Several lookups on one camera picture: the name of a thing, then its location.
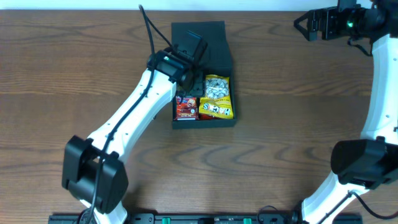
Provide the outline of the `red Hello Panda box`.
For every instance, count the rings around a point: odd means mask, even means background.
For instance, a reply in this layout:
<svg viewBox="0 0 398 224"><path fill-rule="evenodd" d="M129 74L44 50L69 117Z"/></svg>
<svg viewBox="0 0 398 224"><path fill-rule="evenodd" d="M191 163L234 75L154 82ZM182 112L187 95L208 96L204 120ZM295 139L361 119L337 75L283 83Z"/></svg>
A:
<svg viewBox="0 0 398 224"><path fill-rule="evenodd" d="M195 97L176 97L175 117L176 121L198 120L198 106Z"/></svg>

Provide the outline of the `yellow Hacks candy bag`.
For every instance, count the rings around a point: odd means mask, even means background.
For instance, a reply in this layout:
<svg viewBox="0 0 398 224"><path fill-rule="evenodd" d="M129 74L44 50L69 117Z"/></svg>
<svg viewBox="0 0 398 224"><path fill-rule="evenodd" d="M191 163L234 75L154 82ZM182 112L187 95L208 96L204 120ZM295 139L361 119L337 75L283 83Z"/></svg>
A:
<svg viewBox="0 0 398 224"><path fill-rule="evenodd" d="M218 119L233 119L232 105L229 77L207 75L205 96L200 98L199 114Z"/></svg>

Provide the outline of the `black container box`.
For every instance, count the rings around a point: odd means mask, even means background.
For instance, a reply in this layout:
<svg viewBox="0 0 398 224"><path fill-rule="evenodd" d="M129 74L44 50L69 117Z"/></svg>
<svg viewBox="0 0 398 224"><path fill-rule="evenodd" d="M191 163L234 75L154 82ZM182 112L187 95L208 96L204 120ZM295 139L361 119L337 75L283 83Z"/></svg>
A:
<svg viewBox="0 0 398 224"><path fill-rule="evenodd" d="M229 78L233 119L208 119L172 121L173 129L228 128L238 121L235 97L235 77L233 58L226 40L225 23L223 21L208 22L173 22L171 23L172 43L180 44L186 31L203 37L208 46L203 54L200 65L205 75L219 75Z"/></svg>

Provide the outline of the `red Hacks candy bag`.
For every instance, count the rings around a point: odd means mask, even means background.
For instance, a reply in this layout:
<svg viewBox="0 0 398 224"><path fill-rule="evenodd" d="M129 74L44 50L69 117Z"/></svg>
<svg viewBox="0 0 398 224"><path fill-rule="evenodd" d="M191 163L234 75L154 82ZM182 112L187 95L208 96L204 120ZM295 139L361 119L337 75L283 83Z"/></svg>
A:
<svg viewBox="0 0 398 224"><path fill-rule="evenodd" d="M199 114L199 119L200 120L212 120L212 119L218 119L218 118L214 117L212 115L208 115L208 114Z"/></svg>

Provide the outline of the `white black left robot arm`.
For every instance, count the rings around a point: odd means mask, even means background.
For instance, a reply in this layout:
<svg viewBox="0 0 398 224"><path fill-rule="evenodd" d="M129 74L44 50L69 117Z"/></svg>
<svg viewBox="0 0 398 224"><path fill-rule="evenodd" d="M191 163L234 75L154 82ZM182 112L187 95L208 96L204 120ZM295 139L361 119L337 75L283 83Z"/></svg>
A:
<svg viewBox="0 0 398 224"><path fill-rule="evenodd" d="M87 206L77 223L124 223L123 199L129 185L125 163L157 113L177 89L190 91L208 44L188 30L181 43L152 52L136 88L115 114L86 139L65 146L62 187Z"/></svg>

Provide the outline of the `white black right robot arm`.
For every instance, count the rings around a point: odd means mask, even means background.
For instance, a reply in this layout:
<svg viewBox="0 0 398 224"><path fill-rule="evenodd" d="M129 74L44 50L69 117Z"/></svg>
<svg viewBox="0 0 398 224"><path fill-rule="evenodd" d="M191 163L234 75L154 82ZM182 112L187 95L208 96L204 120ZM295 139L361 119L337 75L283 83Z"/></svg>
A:
<svg viewBox="0 0 398 224"><path fill-rule="evenodd" d="M347 44L373 59L373 84L368 115L360 138L336 143L331 172L319 188L298 203L287 223L354 223L339 214L353 200L380 220L361 198L382 184L397 180L397 1L373 1L370 8L356 0L312 9L294 20L308 41L347 37Z"/></svg>

